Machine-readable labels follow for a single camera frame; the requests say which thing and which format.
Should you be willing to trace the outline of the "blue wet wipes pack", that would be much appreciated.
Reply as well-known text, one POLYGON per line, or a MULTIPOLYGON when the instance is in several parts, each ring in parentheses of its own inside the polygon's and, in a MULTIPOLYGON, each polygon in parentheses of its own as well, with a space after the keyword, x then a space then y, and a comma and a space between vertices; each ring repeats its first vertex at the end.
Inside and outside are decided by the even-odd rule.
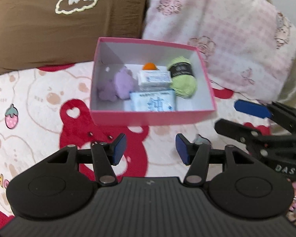
POLYGON ((176 95, 172 89, 130 93, 131 108, 136 112, 171 112, 176 110, 176 95))

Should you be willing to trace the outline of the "purple plush toy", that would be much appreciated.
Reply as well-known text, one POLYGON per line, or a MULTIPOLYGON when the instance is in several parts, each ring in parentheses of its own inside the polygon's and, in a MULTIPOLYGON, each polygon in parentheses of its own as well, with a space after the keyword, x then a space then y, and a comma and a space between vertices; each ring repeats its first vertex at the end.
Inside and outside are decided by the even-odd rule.
POLYGON ((105 80, 98 84, 98 98, 101 101, 115 102, 129 100, 130 93, 136 89, 136 81, 132 71, 127 67, 121 68, 112 79, 105 80))

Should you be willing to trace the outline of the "small white tissue pack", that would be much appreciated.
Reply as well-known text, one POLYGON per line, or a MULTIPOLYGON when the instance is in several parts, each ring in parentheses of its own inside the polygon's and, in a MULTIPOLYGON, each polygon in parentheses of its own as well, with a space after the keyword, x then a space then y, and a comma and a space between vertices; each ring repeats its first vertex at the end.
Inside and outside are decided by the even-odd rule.
POLYGON ((140 90, 163 90, 169 89, 172 79, 169 71, 139 71, 137 75, 138 87, 140 90))

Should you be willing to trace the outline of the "orange ball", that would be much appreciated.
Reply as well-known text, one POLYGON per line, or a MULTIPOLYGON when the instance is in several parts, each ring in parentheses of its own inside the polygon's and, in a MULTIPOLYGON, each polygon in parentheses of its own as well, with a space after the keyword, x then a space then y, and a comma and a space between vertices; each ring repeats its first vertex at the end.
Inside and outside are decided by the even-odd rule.
POLYGON ((152 71, 152 70, 158 70, 157 66, 154 63, 146 63, 142 70, 144 71, 152 71))

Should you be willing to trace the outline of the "green yarn ball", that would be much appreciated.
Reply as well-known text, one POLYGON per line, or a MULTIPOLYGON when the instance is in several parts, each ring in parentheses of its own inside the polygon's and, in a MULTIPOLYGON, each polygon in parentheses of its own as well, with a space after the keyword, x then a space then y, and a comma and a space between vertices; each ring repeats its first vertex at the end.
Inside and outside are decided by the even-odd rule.
POLYGON ((180 56, 174 58, 167 66, 172 79, 171 88, 181 98, 191 98, 197 90, 197 80, 189 59, 180 56))

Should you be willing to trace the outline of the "pink checkered pillow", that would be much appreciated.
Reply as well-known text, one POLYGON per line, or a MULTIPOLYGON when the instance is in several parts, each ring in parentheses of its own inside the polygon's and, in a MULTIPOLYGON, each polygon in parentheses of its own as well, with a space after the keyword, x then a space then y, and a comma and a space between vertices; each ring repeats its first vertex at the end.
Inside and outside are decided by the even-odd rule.
POLYGON ((296 55, 296 27, 266 0, 148 0, 143 38, 196 47, 210 79, 276 100, 296 55))

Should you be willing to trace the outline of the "pink cardboard box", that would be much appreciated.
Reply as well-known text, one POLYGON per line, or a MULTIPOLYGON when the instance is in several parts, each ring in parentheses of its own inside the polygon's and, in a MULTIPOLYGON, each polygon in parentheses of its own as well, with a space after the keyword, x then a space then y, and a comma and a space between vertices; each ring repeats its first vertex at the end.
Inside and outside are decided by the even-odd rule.
POLYGON ((93 61, 90 114, 97 125, 193 124, 216 110, 195 47, 100 38, 93 61))

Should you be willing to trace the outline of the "bear print blanket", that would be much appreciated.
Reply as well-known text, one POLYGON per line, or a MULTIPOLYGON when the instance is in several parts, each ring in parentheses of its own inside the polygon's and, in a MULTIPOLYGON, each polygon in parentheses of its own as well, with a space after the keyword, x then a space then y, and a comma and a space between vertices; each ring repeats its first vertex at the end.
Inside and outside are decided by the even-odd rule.
POLYGON ((212 83, 216 113, 208 120, 173 126, 99 127, 89 114, 93 64, 80 63, 15 71, 0 76, 0 229, 13 214, 6 188, 19 173, 60 148, 73 144, 80 149, 92 141, 127 135, 127 150, 114 168, 122 177, 184 177, 187 167, 175 149, 175 136, 192 140, 208 138, 215 148, 230 144, 219 136, 214 123, 220 118, 258 129, 270 135, 266 119, 234 109, 241 94, 212 83))

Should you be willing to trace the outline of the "brown pillow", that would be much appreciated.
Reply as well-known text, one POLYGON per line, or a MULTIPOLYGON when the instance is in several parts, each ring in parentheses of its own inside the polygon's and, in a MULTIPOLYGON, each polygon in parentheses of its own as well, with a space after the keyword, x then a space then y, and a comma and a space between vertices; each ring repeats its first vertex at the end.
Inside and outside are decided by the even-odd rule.
POLYGON ((0 0, 0 75, 93 60, 101 37, 139 38, 146 0, 0 0))

